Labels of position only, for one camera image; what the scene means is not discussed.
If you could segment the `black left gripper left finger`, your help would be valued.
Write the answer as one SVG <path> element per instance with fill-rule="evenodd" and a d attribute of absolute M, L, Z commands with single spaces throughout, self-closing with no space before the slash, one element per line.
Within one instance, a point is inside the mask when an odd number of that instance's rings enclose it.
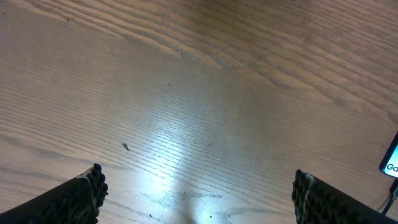
<path fill-rule="evenodd" d="M 97 224 L 108 194 L 101 166 L 84 173 L 1 214 L 6 224 Z"/>

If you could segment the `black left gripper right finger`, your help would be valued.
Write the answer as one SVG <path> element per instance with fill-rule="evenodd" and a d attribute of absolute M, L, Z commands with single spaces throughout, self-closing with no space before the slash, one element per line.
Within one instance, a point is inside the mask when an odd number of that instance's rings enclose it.
<path fill-rule="evenodd" d="M 300 169 L 295 173 L 292 201 L 297 224 L 397 224 Z"/>

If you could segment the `blue Samsung Galaxy smartphone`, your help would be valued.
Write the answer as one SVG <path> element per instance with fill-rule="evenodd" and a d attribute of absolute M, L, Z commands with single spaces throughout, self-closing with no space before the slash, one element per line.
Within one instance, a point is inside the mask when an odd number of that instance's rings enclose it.
<path fill-rule="evenodd" d="M 380 165 L 379 170 L 384 175 L 389 177 L 398 178 L 397 173 L 397 143 L 398 133 L 394 136 L 391 144 L 389 145 Z"/>

